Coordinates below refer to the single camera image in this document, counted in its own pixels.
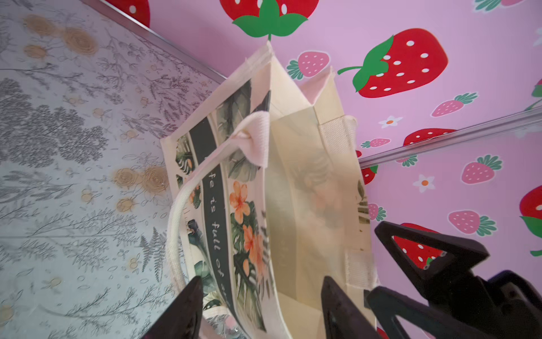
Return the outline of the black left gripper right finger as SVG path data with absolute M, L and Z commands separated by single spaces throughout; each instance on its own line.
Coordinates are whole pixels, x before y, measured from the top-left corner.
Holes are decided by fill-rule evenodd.
M 380 338 L 375 327 L 332 277 L 324 277 L 320 295 L 327 339 Z

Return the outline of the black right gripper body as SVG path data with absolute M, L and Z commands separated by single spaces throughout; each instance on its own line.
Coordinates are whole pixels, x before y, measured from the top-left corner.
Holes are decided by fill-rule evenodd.
M 540 338 L 541 294 L 513 271 L 489 280 L 461 274 L 429 299 L 429 305 L 494 338 Z

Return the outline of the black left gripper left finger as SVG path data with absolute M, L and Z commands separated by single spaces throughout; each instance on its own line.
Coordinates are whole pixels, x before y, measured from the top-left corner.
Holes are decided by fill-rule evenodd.
M 199 338 L 203 317 L 203 281 L 194 277 L 142 339 Z

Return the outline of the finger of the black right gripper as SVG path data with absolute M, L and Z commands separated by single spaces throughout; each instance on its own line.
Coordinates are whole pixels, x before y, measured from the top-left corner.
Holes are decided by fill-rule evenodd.
M 488 283 L 472 268 L 489 257 L 483 244 L 405 225 L 381 222 L 375 235 L 423 297 L 444 297 Z
M 435 338 L 486 338 L 487 334 L 405 295 L 379 286 L 366 301 L 389 338 L 408 338 L 400 319 Z

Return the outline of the canvas tote bag floral print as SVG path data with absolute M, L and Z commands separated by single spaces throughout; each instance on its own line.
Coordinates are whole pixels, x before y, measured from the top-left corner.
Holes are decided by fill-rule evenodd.
M 298 86 L 264 45 L 162 139 L 166 259 L 177 292 L 202 282 L 202 337 L 324 338 L 326 278 L 376 327 L 357 121 L 334 78 Z

